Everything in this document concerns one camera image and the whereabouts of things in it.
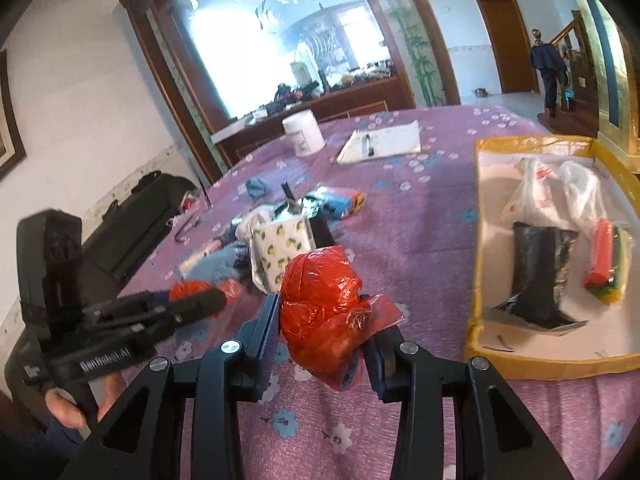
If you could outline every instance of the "black handheld device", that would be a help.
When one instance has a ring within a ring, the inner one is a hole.
[[[67,391],[94,429],[98,405],[89,382],[155,355],[155,343],[225,307],[212,288],[169,301],[167,291],[142,292],[87,305],[78,285],[82,224],[46,210],[20,221],[18,284],[27,343],[17,350],[25,384],[43,393]]]

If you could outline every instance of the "white plastic bag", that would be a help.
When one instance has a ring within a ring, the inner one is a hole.
[[[500,222],[508,227],[514,222],[526,222],[538,227],[571,228],[570,222],[558,213],[554,201],[558,197],[552,191],[554,181],[558,180],[554,168],[535,157],[523,157],[515,167],[522,174],[522,181],[507,202]]]
[[[600,178],[593,170],[572,160],[560,166],[558,178],[564,184],[564,195],[571,220],[580,231],[591,237],[597,221],[607,218]]]

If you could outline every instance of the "white plastic container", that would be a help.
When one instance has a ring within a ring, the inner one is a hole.
[[[297,156],[313,155],[324,148],[324,137],[311,110],[287,117],[282,126]]]

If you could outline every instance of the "notepad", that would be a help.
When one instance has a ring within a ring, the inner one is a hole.
[[[369,143],[373,155],[369,156]],[[380,130],[355,130],[344,145],[336,161],[338,164],[355,164],[386,156],[420,153],[420,127],[418,121]]]

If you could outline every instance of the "tiled floor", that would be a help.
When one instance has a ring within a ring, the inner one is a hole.
[[[538,122],[538,114],[545,111],[544,94],[535,94],[533,92],[517,92],[513,94],[491,95],[489,97],[463,97],[463,105],[482,106],[484,104],[500,105],[508,108],[512,112],[517,113],[521,117],[526,117]]]

